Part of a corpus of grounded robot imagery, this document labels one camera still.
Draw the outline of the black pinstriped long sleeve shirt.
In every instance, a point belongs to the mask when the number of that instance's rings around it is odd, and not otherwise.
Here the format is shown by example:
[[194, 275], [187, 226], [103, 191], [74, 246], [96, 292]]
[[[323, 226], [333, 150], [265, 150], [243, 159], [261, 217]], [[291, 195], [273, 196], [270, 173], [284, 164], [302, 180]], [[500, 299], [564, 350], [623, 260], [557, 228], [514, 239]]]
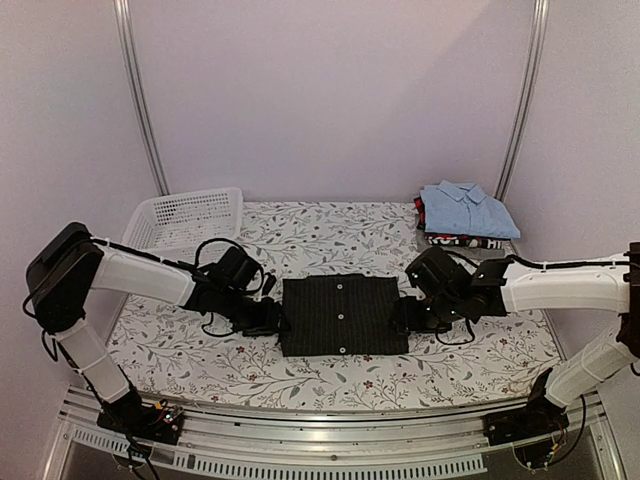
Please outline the black pinstriped long sleeve shirt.
[[290, 329], [279, 335], [285, 357], [401, 355], [408, 337], [393, 326], [400, 299], [394, 277], [315, 275], [283, 281]]

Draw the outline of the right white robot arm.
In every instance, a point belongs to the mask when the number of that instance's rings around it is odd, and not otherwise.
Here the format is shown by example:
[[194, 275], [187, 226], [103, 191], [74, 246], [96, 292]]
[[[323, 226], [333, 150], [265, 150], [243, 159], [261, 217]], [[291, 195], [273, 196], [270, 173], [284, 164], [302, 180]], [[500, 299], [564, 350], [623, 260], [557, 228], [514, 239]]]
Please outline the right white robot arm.
[[639, 359], [639, 246], [604, 258], [533, 262], [517, 255], [467, 262], [439, 246], [405, 271], [421, 298], [394, 304], [391, 326], [401, 334], [443, 333], [457, 321], [506, 317], [534, 310], [615, 313], [607, 328], [579, 353], [540, 374], [517, 427], [537, 436], [580, 395]]

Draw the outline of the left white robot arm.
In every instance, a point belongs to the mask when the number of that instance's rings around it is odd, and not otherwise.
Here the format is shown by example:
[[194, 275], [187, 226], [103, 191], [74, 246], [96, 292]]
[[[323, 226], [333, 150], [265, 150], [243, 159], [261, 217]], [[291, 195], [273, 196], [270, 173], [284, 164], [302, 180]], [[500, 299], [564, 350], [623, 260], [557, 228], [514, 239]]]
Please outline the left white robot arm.
[[200, 315], [221, 316], [232, 334], [271, 336], [285, 330], [281, 304], [268, 291], [274, 277], [237, 242], [209, 263], [197, 246], [192, 261], [172, 260], [92, 235], [78, 222], [66, 225], [26, 269], [25, 316], [56, 344], [71, 365], [110, 406], [111, 419], [128, 434], [148, 426], [135, 387], [108, 352], [87, 318], [96, 295], [137, 296]]

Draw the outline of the black white printed folded shirt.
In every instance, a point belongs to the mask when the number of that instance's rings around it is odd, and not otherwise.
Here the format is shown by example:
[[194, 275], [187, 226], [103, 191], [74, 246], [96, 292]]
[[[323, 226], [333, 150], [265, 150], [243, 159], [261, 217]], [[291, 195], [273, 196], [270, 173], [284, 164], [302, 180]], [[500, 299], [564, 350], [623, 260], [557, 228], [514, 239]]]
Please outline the black white printed folded shirt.
[[441, 247], [480, 248], [499, 250], [504, 247], [505, 240], [467, 235], [425, 233], [425, 241], [429, 245]]

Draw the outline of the floral patterned table mat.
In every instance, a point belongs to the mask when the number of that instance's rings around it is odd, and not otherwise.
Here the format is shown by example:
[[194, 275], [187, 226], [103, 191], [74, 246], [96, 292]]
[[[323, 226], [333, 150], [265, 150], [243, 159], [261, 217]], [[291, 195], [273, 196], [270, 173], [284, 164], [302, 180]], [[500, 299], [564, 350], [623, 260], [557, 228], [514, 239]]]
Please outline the floral patterned table mat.
[[[239, 242], [279, 279], [396, 277], [418, 255], [414, 209], [402, 203], [248, 203]], [[259, 408], [384, 411], [524, 397], [560, 361], [544, 315], [457, 323], [440, 338], [415, 335], [399, 356], [286, 358], [273, 337], [228, 334], [206, 319], [132, 296], [108, 348], [142, 392]]]

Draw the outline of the light blue folded shirt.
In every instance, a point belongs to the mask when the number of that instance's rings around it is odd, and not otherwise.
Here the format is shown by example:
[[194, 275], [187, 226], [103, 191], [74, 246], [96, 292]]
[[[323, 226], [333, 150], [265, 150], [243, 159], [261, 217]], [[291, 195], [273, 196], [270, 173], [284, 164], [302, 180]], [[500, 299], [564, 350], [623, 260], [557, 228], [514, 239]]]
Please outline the light blue folded shirt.
[[505, 205], [474, 183], [425, 185], [420, 191], [428, 233], [514, 240], [521, 237]]

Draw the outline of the red black plaid folded shirt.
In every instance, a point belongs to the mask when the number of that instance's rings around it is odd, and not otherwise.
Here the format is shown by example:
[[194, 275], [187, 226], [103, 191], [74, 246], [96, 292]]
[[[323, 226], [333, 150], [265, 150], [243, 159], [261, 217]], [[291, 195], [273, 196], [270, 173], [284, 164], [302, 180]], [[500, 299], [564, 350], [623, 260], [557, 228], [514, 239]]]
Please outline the red black plaid folded shirt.
[[414, 207], [416, 209], [417, 217], [418, 217], [417, 229], [422, 232], [427, 232], [426, 207], [425, 207], [424, 201], [420, 196], [418, 196], [413, 199], [413, 203], [414, 203]]

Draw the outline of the white plastic basket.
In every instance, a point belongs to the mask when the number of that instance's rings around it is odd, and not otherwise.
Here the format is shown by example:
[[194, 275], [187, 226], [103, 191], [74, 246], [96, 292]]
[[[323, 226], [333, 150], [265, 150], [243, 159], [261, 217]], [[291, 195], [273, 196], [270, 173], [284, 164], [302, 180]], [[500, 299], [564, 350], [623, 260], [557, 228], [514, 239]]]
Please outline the white plastic basket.
[[237, 187], [156, 197], [138, 205], [122, 241], [139, 250], [164, 250], [213, 237], [234, 239], [242, 211], [243, 194]]

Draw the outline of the aluminium front rail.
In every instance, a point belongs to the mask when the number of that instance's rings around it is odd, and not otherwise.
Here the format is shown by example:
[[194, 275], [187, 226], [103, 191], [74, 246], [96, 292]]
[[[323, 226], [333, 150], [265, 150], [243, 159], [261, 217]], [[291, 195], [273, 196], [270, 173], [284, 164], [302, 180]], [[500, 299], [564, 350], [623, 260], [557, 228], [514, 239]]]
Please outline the aluminium front rail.
[[437, 409], [327, 412], [189, 403], [175, 445], [129, 454], [125, 438], [98, 427], [90, 394], [70, 388], [46, 458], [46, 479], [627, 479], [598, 395], [568, 412], [559, 460], [520, 464], [540, 438], [491, 445], [483, 417], [495, 402]]

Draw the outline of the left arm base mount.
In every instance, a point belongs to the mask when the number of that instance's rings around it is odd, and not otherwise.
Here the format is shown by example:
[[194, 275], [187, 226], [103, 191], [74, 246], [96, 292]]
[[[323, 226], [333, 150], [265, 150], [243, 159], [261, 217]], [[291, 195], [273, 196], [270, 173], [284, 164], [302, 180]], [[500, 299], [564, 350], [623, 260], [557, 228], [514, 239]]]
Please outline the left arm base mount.
[[184, 410], [165, 400], [145, 404], [137, 395], [126, 395], [101, 407], [97, 425], [135, 439], [177, 445], [184, 425]]

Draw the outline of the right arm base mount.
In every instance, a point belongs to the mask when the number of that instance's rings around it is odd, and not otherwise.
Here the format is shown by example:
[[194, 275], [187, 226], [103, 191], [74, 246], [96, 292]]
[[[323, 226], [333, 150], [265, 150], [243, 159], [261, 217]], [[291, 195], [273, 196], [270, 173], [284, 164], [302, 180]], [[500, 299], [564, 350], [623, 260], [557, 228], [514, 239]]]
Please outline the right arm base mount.
[[482, 417], [483, 435], [491, 446], [534, 438], [569, 426], [566, 409], [546, 399]]

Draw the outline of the right aluminium frame post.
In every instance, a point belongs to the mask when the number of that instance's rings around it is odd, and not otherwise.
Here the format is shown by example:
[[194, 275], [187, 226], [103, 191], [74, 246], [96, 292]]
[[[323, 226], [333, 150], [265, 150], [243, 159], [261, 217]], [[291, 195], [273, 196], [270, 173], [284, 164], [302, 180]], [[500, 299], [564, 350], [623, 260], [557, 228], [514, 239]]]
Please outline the right aluminium frame post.
[[521, 89], [504, 161], [494, 192], [494, 197], [501, 202], [505, 202], [508, 195], [533, 103], [544, 51], [549, 5], [550, 2], [548, 0], [536, 0], [534, 2], [531, 34], [525, 58]]

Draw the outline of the aluminium frame post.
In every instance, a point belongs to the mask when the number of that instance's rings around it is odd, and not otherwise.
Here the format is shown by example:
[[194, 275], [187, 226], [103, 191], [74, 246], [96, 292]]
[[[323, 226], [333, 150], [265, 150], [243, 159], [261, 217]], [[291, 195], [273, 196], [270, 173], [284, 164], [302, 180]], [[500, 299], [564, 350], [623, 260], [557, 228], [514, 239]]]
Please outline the aluminium frame post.
[[501, 202], [505, 202], [508, 195], [533, 103], [544, 51], [549, 5], [550, 2], [548, 0], [536, 0], [534, 2], [531, 34], [525, 58], [521, 89], [504, 161], [494, 192], [494, 197]]
[[129, 83], [135, 118], [139, 127], [143, 149], [149, 170], [159, 196], [170, 194], [169, 183], [162, 165], [159, 147], [148, 107], [143, 76], [139, 64], [135, 44], [134, 25], [130, 2], [115, 0], [113, 2], [118, 37], [124, 62], [125, 74]]

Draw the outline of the left aluminium frame post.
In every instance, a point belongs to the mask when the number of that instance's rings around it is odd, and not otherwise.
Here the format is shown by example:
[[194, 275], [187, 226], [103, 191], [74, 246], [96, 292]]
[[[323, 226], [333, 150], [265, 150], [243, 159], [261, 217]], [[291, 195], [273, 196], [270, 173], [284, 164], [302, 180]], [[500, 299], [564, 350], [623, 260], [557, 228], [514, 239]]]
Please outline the left aluminium frame post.
[[134, 25], [130, 2], [115, 0], [113, 2], [118, 37], [124, 62], [125, 74], [129, 83], [135, 118], [139, 127], [143, 149], [149, 170], [159, 196], [170, 194], [169, 183], [162, 165], [159, 147], [148, 107], [143, 76], [139, 64], [135, 44]]

